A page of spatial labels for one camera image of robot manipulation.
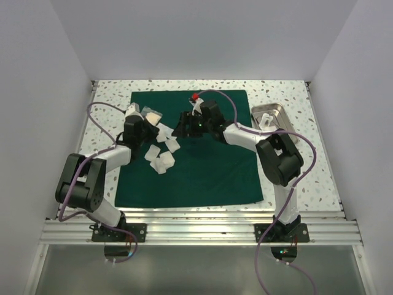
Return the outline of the clear pouch with dark item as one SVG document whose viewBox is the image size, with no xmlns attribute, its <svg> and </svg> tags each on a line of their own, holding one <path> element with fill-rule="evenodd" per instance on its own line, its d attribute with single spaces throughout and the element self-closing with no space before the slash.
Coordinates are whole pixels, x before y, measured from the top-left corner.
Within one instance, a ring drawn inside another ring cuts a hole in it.
<svg viewBox="0 0 393 295">
<path fill-rule="evenodd" d="M 273 119 L 274 119 L 273 116 L 269 115 L 268 113 L 263 113 L 259 122 L 260 129 L 265 132 L 271 130 L 273 128 L 272 126 Z"/>
</svg>

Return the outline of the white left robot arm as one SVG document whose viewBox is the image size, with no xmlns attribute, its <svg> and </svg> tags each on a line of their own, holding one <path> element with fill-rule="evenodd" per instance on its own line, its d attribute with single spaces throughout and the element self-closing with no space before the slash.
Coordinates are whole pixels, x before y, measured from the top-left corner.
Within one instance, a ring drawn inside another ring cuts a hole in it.
<svg viewBox="0 0 393 295">
<path fill-rule="evenodd" d="M 128 227 L 122 222 L 122 212 L 104 198 L 106 175 L 130 164 L 141 146 L 158 133 L 159 128 L 147 119 L 132 115 L 125 119 L 123 132 L 113 139 L 112 146 L 90 155 L 69 154 L 55 191 L 61 204 L 58 220 L 65 222 L 83 214 L 106 226 L 113 241 L 123 240 Z"/>
</svg>

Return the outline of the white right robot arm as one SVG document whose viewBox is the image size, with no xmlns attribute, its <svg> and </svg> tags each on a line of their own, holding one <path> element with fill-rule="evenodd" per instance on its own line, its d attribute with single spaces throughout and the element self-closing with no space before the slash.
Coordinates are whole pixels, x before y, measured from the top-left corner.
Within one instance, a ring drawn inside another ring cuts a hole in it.
<svg viewBox="0 0 393 295">
<path fill-rule="evenodd" d="M 196 138 L 209 133 L 218 142 L 256 153 L 265 176 L 274 187 L 274 217 L 278 220 L 273 227 L 274 236 L 280 241 L 288 241 L 295 235 L 293 223 L 299 221 L 294 184 L 304 164 L 290 136 L 282 129 L 264 135 L 261 130 L 227 120 L 214 100 L 204 101 L 197 97 L 191 98 L 190 104 L 193 109 L 181 113 L 172 135 Z"/>
</svg>

